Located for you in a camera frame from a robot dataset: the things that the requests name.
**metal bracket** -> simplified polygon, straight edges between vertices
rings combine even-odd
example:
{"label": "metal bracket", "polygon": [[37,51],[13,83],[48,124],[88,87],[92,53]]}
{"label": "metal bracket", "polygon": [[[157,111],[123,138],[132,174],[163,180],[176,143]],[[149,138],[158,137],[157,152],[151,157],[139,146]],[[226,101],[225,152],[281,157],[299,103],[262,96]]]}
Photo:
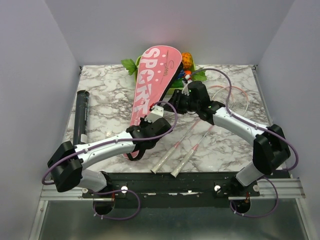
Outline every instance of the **metal bracket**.
{"label": "metal bracket", "polygon": [[[270,179],[275,185],[279,199],[304,199],[306,198],[299,178],[274,178]],[[251,196],[250,199],[275,199],[276,193],[272,185],[265,179],[257,182],[260,196]],[[245,197],[232,196],[229,200],[244,200]]]}
{"label": "metal bracket", "polygon": [[36,214],[35,214],[32,229],[31,229],[31,233],[29,236],[29,240],[39,239],[41,228],[44,223],[44,219],[46,215],[47,206],[48,206],[48,201],[43,201],[43,200],[39,201],[38,208],[36,210]]}

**black cylinder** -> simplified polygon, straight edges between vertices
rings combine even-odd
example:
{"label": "black cylinder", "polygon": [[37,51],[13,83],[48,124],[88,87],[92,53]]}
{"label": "black cylinder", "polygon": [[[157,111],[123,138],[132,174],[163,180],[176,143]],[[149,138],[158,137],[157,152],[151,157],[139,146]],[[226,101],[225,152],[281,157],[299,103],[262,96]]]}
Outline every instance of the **black cylinder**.
{"label": "black cylinder", "polygon": [[87,119],[89,92],[80,90],[76,93],[73,146],[87,143]]}

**screw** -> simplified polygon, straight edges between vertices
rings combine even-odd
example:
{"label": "screw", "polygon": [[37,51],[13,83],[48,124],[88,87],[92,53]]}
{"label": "screw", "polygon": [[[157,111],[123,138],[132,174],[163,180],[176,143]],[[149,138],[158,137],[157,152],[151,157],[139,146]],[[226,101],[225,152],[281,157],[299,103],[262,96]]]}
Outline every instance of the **screw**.
{"label": "screw", "polygon": [[221,189],[221,187],[220,187],[219,185],[215,185],[215,186],[214,186],[214,190],[215,190],[216,192],[218,192],[220,189]]}
{"label": "screw", "polygon": [[259,192],[260,187],[258,185],[253,185],[253,191]]}

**marble surface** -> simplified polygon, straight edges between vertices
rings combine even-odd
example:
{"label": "marble surface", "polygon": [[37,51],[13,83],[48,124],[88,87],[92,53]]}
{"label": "marble surface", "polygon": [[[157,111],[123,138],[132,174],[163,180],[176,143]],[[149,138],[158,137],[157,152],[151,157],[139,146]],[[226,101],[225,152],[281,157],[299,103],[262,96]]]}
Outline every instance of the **marble surface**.
{"label": "marble surface", "polygon": [[[245,117],[261,124],[268,124],[265,109],[255,79],[248,65],[201,65],[224,71],[234,86],[245,90],[249,106]],[[207,87],[227,86],[227,80],[217,72],[207,71]],[[219,88],[209,88],[211,96]],[[87,123],[88,143],[114,136],[129,127],[135,80],[122,65],[84,66],[78,90],[90,92]],[[164,117],[173,123],[173,113]],[[69,119],[65,140],[72,140],[75,105]],[[101,161],[89,169],[106,172],[150,172],[161,156],[169,150],[198,119],[196,115],[179,115],[178,124],[169,136],[163,137],[156,146],[147,150],[139,161],[129,161],[122,155]],[[159,172],[171,172],[183,156],[202,138],[209,124],[200,121],[179,145],[171,159]],[[214,126],[182,172],[239,171],[252,160],[253,148],[243,139],[226,129]]]}

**gray wall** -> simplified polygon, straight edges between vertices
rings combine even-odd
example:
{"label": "gray wall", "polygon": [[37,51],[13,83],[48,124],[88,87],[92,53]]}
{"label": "gray wall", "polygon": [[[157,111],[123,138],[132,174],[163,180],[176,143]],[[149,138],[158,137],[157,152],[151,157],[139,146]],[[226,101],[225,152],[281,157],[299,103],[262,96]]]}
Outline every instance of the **gray wall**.
{"label": "gray wall", "polygon": [[0,238],[24,240],[79,67],[43,0],[1,0],[0,33]]}
{"label": "gray wall", "polygon": [[83,65],[119,64],[148,47],[198,64],[257,64],[294,0],[45,0]]}
{"label": "gray wall", "polygon": [[320,1],[296,0],[258,65],[274,123],[300,154],[301,178],[320,236]]}

